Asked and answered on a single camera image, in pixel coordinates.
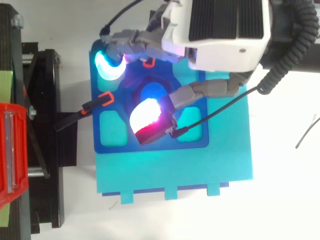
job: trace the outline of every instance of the red plastic container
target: red plastic container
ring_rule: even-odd
[[[0,209],[28,187],[27,111],[0,103]]]

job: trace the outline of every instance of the wire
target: wire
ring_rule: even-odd
[[[111,25],[115,23],[115,21],[118,20],[118,18],[120,18],[126,11],[128,11],[129,9],[131,9],[132,7],[134,7],[135,5],[137,5],[138,3],[141,3],[143,0],[136,0],[132,3],[130,3],[128,6],[126,6],[125,8],[123,8],[117,15],[115,15],[107,25],[105,25],[101,31],[100,31],[100,36],[104,36],[104,35],[109,35],[110,34],[110,28]]]
[[[235,99],[233,99],[232,101],[230,101],[229,103],[227,103],[226,105],[224,105],[223,107],[219,108],[218,110],[216,110],[215,112],[211,113],[210,115],[208,115],[207,117],[201,119],[200,121],[197,121],[196,123],[190,125],[190,126],[186,126],[180,129],[177,129],[175,131],[173,131],[171,133],[171,137],[176,139],[180,136],[182,136],[183,134],[187,133],[190,129],[195,128],[198,125],[201,125],[203,123],[205,123],[206,121],[208,121],[209,119],[215,117],[216,115],[218,115],[219,113],[223,112],[224,110],[226,110],[227,108],[231,107],[233,104],[235,104],[236,102],[238,102],[239,100],[243,99],[244,97],[248,96],[249,94],[255,92],[258,90],[258,87],[254,87],[251,88],[250,90],[242,93],[241,95],[237,96]]]
[[[296,149],[299,148],[299,146],[301,145],[301,143],[303,142],[303,140],[305,139],[305,137],[307,136],[307,134],[310,132],[310,130],[320,121],[320,117],[313,123],[311,124],[311,126],[306,130],[305,134],[302,136],[302,138],[300,139],[300,141],[298,142],[298,144],[295,146]]]
[[[258,84],[258,92],[262,95],[271,93],[285,75],[307,55],[319,35],[319,19],[315,5],[312,2],[301,2],[294,4],[293,9],[302,30],[288,52]]]

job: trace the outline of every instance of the glowing object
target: glowing object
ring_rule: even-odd
[[[127,66],[125,57],[123,57],[122,62],[119,66],[111,66],[105,59],[102,51],[98,51],[96,53],[94,63],[99,75],[104,80],[108,81],[113,81],[120,78],[120,76],[125,72]]]
[[[141,102],[130,116],[130,126],[133,133],[136,134],[139,130],[158,121],[160,114],[161,109],[157,100],[147,98]]]

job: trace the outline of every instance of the white background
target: white background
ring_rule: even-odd
[[[100,29],[131,0],[7,0],[24,16],[24,42],[55,49],[60,69],[62,110],[75,112],[91,100],[88,52]],[[149,10],[161,0],[145,0],[126,13],[112,31],[143,29]],[[248,86],[266,74],[258,69]],[[120,197],[96,193],[92,119],[79,122],[77,167],[63,169],[65,223],[42,224],[32,240],[212,240],[320,239],[320,124],[301,147],[295,145],[320,117],[320,75],[290,73],[268,96],[249,97],[254,180],[231,183],[221,196],[205,190]]]

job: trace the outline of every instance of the screw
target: screw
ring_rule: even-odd
[[[54,61],[55,61],[55,64],[59,67],[60,64],[61,64],[61,56],[60,55],[55,55]]]
[[[12,21],[12,26],[17,28],[18,30],[21,30],[25,26],[24,18],[20,14],[14,15]]]
[[[35,119],[35,116],[37,115],[37,110],[34,109],[34,106],[29,107],[29,118],[31,120]]]

